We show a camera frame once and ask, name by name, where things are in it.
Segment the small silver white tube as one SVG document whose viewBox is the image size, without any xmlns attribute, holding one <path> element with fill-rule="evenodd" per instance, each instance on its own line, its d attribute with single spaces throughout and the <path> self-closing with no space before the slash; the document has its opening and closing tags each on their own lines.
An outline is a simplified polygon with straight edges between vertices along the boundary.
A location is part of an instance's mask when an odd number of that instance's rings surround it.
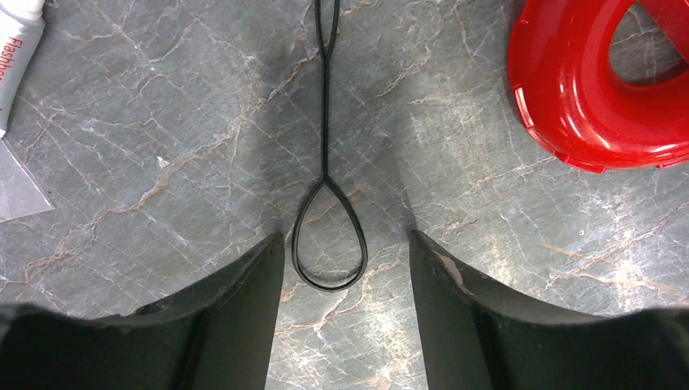
<svg viewBox="0 0 689 390">
<path fill-rule="evenodd" d="M 45 27 L 44 0 L 1 1 L 1 138 L 21 80 Z"/>
</svg>

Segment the black wire loop tool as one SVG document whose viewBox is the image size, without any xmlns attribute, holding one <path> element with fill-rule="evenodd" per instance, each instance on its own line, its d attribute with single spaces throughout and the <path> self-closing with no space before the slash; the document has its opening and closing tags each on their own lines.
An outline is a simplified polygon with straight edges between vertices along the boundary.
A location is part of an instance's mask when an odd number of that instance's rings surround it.
<svg viewBox="0 0 689 390">
<path fill-rule="evenodd" d="M 340 1 L 335 0 L 333 2 L 331 29 L 328 37 L 324 36 L 322 23 L 322 2 L 319 0 L 314 1 L 314 21 L 316 28 L 316 39 L 318 46 L 318 56 L 320 58 L 321 72 L 319 147 L 320 174 L 318 176 L 318 179 L 314 182 L 314 184 L 310 187 L 310 190 L 304 196 L 298 209 L 297 217 L 295 218 L 292 230 L 291 259 L 294 271 L 297 273 L 297 275 L 304 283 L 309 285 L 311 288 L 314 288 L 321 292 L 336 293 L 351 288 L 364 276 L 369 262 L 369 253 L 365 233 L 362 229 L 362 225 L 360 223 L 358 215 L 355 209 L 353 208 L 353 205 L 349 200 L 348 196 L 345 195 L 341 187 L 331 177 L 329 170 L 331 62 L 336 45 L 336 38 L 340 22 Z M 309 210 L 313 200 L 324 188 L 328 189 L 344 208 L 353 226 L 353 230 L 357 236 L 357 241 L 361 252 L 360 262 L 358 263 L 357 268 L 355 268 L 355 270 L 353 271 L 353 275 L 351 277 L 348 277 L 343 284 L 337 286 L 322 285 L 311 279 L 307 275 L 306 270 L 303 267 L 298 251 L 301 238 L 301 228 L 307 211 Z"/>
</svg>

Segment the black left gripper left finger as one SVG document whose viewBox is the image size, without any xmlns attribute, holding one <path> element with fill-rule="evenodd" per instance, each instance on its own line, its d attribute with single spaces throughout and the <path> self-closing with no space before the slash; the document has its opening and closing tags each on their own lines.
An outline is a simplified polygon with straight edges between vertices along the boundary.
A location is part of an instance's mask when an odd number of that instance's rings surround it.
<svg viewBox="0 0 689 390">
<path fill-rule="evenodd" d="M 86 319 L 1 307 L 4 389 L 262 389 L 284 278 L 274 233 L 133 313 Z"/>
</svg>

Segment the clear plastic wrapper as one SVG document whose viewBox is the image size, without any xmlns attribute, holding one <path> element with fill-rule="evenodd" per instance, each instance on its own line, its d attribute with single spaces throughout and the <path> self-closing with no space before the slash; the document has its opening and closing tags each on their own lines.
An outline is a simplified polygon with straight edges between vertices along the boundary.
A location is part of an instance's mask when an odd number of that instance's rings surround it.
<svg viewBox="0 0 689 390">
<path fill-rule="evenodd" d="M 54 210 L 54 204 L 31 171 L 1 140 L 1 222 Z"/>
</svg>

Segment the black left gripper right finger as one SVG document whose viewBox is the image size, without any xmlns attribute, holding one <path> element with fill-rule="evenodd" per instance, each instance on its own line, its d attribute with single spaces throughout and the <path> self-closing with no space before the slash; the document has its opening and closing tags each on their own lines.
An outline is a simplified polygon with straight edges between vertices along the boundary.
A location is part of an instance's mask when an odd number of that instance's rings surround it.
<svg viewBox="0 0 689 390">
<path fill-rule="evenodd" d="M 431 389 L 685 389 L 688 312 L 615 317 L 529 297 L 420 231 L 409 265 Z"/>
</svg>

